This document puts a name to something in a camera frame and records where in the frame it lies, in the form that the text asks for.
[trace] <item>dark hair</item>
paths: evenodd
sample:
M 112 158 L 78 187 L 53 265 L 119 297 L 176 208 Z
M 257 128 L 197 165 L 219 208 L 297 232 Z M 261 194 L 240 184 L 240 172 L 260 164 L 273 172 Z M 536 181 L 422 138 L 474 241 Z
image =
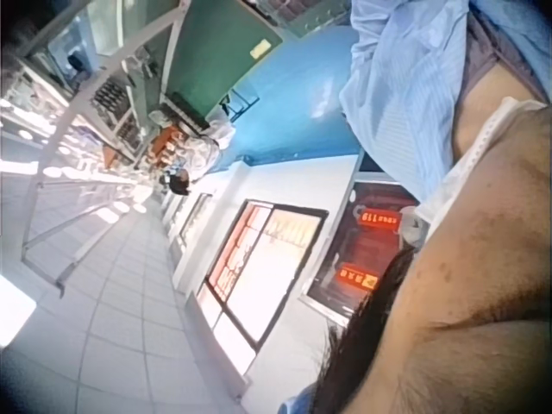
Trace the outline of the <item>dark hair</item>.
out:
M 188 191 L 189 184 L 189 180 L 184 181 L 176 175 L 169 176 L 169 188 L 174 194 L 178 194 L 179 196 L 187 196 L 188 194 L 190 194 L 190 192 Z
M 329 330 L 328 356 L 315 385 L 310 413 L 340 412 L 362 384 L 414 252 L 414 248 L 409 246 L 391 260 L 378 288 L 359 305 L 341 337 L 336 329 Z

